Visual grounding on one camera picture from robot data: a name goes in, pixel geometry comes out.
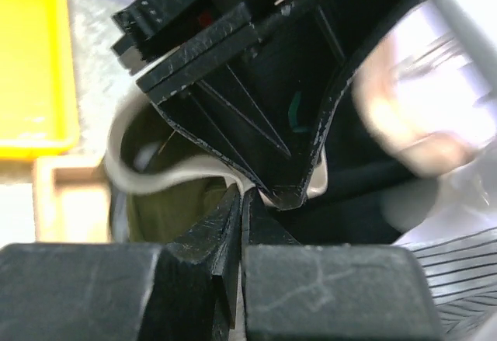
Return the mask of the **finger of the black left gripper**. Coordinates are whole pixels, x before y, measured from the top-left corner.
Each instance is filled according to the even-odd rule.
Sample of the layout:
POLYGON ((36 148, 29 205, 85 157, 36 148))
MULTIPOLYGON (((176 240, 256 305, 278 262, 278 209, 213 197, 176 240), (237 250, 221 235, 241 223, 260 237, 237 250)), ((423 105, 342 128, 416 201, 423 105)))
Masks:
POLYGON ((152 45, 169 56, 138 80, 181 133, 247 176, 281 210, 306 200, 342 98, 344 62, 325 18, 219 19, 152 45))
MULTIPOLYGON (((112 46, 121 65, 135 75, 186 42, 244 0, 133 0, 113 15, 123 36, 112 46)), ((254 1, 267 11, 277 0, 254 1)))

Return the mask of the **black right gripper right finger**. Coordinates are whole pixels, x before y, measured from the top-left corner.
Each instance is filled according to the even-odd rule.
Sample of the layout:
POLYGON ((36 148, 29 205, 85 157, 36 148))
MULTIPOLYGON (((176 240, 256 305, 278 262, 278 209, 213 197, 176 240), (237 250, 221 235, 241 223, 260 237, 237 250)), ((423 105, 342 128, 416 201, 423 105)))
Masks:
POLYGON ((407 249, 301 245, 257 190, 242 207, 249 340, 440 340, 425 274, 407 249))

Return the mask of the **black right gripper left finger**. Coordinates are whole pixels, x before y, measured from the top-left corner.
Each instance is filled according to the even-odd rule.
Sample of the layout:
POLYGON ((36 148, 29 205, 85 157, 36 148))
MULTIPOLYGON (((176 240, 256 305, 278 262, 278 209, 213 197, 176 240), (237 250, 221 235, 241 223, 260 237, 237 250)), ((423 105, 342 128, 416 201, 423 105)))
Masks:
POLYGON ((174 242, 11 244, 3 340, 226 340, 235 324, 241 195, 174 242))

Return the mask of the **olive green underwear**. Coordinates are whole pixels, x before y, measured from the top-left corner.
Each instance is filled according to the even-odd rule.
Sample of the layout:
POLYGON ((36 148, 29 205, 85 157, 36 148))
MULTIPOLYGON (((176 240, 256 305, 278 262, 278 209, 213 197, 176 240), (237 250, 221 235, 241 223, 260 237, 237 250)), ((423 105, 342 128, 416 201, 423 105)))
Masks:
POLYGON ((219 191, 235 184, 241 193, 254 187, 170 127, 134 83, 116 108, 102 165, 111 185, 109 230, 116 242, 144 234, 141 226, 131 226, 138 216, 129 205, 134 199, 153 203, 158 240, 168 241, 217 206, 210 184, 220 182, 219 191))

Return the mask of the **white clip hanger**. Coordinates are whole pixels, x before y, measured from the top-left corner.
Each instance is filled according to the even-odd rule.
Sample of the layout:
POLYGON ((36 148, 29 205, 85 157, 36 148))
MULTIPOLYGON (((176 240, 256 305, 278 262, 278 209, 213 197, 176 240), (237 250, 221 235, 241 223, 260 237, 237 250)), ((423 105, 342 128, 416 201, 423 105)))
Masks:
POLYGON ((390 156, 421 177, 471 162, 496 136, 496 0, 427 0, 356 73, 353 102, 390 156))

